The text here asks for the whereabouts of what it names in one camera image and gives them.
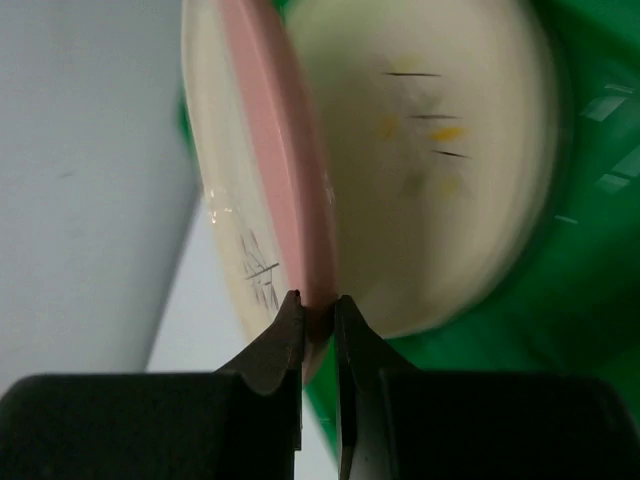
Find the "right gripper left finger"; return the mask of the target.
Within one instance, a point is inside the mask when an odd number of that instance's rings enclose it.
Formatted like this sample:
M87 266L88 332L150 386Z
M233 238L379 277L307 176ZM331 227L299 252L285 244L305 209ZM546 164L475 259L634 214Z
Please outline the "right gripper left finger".
M301 447L305 311L212 372L52 374L1 399L5 479L290 479Z

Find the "yellow and cream plate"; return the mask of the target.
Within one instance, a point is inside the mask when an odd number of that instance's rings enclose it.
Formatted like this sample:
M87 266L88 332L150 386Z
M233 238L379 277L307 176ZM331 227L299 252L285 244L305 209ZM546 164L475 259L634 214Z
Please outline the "yellow and cream plate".
M338 276L379 335L488 295L547 194L560 108L529 1L293 1L328 149Z

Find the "red and cream plate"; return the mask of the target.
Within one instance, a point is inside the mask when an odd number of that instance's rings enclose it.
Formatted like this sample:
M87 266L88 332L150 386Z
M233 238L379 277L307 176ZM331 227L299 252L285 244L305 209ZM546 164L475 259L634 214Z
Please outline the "red and cream plate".
M235 310L250 338L285 295L306 308L303 377L320 368L337 297L332 188L315 115L269 1L186 1L181 57L204 196Z

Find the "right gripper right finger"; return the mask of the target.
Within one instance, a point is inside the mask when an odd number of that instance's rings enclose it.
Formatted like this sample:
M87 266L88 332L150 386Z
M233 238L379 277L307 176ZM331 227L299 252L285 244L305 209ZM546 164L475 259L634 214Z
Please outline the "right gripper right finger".
M607 383L537 372L422 370L334 306L343 479L635 479L639 430Z

